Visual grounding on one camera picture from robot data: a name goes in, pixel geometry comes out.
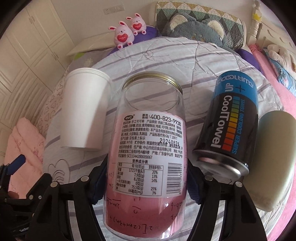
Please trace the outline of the left hand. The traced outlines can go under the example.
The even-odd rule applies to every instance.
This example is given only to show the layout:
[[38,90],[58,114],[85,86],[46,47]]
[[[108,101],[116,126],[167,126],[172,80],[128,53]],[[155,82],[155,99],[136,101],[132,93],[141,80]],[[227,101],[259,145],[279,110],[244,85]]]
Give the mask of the left hand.
[[16,192],[9,191],[8,196],[12,199],[19,199],[19,195]]

